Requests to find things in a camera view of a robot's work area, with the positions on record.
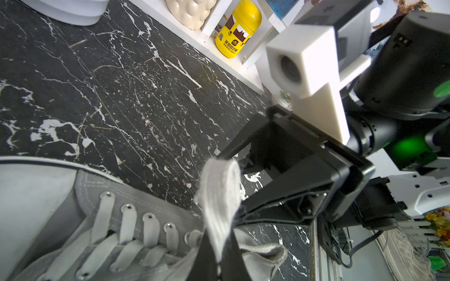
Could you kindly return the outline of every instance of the metal eyelet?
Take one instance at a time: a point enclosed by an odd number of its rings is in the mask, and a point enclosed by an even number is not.
[[[80,272],[80,270],[76,272],[77,280],[89,280],[91,277],[92,275],[89,272]]]
[[[114,193],[112,193],[112,192],[109,192],[109,191],[104,191],[104,192],[102,192],[102,193],[100,193],[100,198],[103,198],[103,197],[112,197],[112,198],[115,198],[116,196],[114,195]]]
[[[154,215],[154,214],[152,214],[152,213],[145,213],[143,216],[142,216],[142,221],[145,221],[146,219],[153,219],[153,218],[155,218],[156,216]]]
[[[122,207],[120,207],[120,211],[122,213],[125,213],[126,210],[135,210],[135,209],[136,209],[135,206],[129,203],[123,204]]]
[[[176,229],[176,226],[173,223],[165,223],[164,226],[162,227],[162,229],[164,230],[165,233],[167,233],[167,230],[169,228],[175,228]]]

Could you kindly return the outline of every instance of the cable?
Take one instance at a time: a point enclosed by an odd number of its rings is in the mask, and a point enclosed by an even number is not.
[[[348,253],[348,256],[350,257],[350,263],[349,264],[342,263],[342,266],[345,267],[345,268],[351,268],[351,266],[353,265],[353,260],[351,259],[353,254],[357,250],[361,249],[362,247],[366,246],[367,244],[369,244],[373,240],[377,239],[382,234],[383,234],[383,230],[380,230],[377,233],[373,234],[371,237],[367,238],[366,240],[364,240],[361,243],[359,243],[358,245],[356,245],[353,249],[351,249],[350,253]]]

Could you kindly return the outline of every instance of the cream textured vase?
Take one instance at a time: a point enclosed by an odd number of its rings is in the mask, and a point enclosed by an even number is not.
[[[166,4],[180,23],[192,30],[198,30],[216,4],[216,0],[166,0]]]

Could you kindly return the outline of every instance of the shoelace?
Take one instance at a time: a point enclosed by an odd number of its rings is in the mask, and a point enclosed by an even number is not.
[[[132,204],[121,206],[122,222],[119,234],[114,233],[106,237],[115,198],[112,192],[100,194],[100,206],[93,227],[67,246],[37,281],[59,281],[90,245],[96,245],[96,247],[77,271],[76,278],[78,280],[88,280],[93,277],[117,245],[125,246],[109,267],[112,272],[125,270],[143,248],[151,250],[139,261],[141,266],[156,266],[166,253],[176,255],[179,235],[175,224],[164,224],[163,230],[166,233],[167,245],[158,245],[161,225],[152,213],[146,213],[142,217],[144,222],[143,241],[133,240],[137,212]],[[202,235],[198,230],[188,232],[184,237],[184,242],[190,247],[196,247]]]

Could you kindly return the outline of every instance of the green led light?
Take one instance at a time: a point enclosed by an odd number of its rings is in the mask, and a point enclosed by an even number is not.
[[[388,155],[399,169],[412,163],[425,165],[436,158],[435,153],[428,147],[424,135],[416,135],[395,143],[387,148]]]
[[[443,98],[450,94],[450,80],[440,84],[433,92],[436,98]]]
[[[404,139],[392,148],[393,156],[399,160],[410,158],[428,150],[429,147],[423,136]]]

